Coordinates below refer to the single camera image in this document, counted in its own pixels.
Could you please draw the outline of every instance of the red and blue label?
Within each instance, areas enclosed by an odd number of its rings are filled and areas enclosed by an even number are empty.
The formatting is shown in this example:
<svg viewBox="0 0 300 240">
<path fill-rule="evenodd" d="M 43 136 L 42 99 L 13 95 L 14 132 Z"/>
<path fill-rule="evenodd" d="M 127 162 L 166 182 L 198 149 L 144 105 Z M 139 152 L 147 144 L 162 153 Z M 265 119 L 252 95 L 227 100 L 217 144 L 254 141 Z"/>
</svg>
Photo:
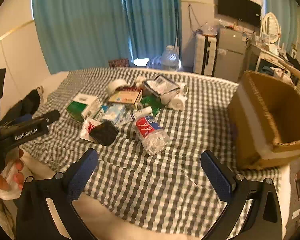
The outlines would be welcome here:
<svg viewBox="0 0 300 240">
<path fill-rule="evenodd" d="M 147 135 L 154 132 L 155 130 L 161 129 L 161 127 L 157 124 L 157 122 L 153 119 L 151 115 L 141 117 L 136 122 L 136 127 L 138 128 L 143 137 L 147 137 Z"/>
</svg>

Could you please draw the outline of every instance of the gray refrigerator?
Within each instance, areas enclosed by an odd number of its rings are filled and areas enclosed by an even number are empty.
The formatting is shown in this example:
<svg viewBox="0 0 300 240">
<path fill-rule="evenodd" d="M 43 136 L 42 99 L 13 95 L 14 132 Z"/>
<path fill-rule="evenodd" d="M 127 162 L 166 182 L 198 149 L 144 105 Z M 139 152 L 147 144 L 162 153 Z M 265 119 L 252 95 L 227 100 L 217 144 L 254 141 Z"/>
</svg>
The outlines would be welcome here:
<svg viewBox="0 0 300 240">
<path fill-rule="evenodd" d="M 237 82 L 243 67 L 245 35 L 228 28 L 220 28 L 214 76 Z"/>
</svg>

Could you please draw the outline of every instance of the hand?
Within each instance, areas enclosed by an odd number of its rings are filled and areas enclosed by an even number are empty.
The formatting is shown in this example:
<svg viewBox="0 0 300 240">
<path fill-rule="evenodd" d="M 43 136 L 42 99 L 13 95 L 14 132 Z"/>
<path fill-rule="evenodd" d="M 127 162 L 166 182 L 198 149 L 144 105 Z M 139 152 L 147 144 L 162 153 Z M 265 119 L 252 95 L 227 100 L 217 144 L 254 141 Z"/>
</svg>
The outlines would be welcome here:
<svg viewBox="0 0 300 240">
<path fill-rule="evenodd" d="M 19 149 L 19 158 L 23 156 L 23 150 Z M 16 160 L 15 161 L 15 166 L 18 171 L 21 171 L 23 169 L 23 162 L 21 160 Z M 21 172 L 18 172 L 17 174 L 14 175 L 13 180 L 18 183 L 20 190 L 22 190 L 23 187 L 23 181 L 24 181 L 24 176 Z M 0 189 L 3 190 L 9 190 L 10 186 L 7 183 L 7 181 L 0 175 Z"/>
</svg>

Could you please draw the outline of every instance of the barcode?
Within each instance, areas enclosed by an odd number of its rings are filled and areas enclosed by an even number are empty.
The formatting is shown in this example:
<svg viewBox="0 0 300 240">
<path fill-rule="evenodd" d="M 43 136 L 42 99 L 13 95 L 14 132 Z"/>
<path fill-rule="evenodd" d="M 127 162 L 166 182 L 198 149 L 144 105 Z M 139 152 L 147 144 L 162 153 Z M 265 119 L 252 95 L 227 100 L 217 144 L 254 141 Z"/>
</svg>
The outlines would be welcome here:
<svg viewBox="0 0 300 240">
<path fill-rule="evenodd" d="M 164 82 L 164 79 L 163 79 L 162 77 L 158 77 L 158 78 L 156 79 L 156 82 L 157 82 L 158 84 L 161 84 L 161 83 Z"/>
</svg>

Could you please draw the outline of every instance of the green and white box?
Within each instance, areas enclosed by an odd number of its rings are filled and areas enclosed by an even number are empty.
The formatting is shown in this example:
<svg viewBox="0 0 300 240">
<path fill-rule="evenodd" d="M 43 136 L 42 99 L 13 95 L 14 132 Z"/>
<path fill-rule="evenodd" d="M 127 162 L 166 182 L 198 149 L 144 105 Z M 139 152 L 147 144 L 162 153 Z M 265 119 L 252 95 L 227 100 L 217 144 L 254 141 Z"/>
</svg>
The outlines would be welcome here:
<svg viewBox="0 0 300 240">
<path fill-rule="evenodd" d="M 100 111 L 103 111 L 103 109 L 98 97 L 79 93 L 72 99 L 67 111 L 73 119 L 83 123 L 87 117 L 93 119 L 97 115 L 102 115 Z"/>
</svg>

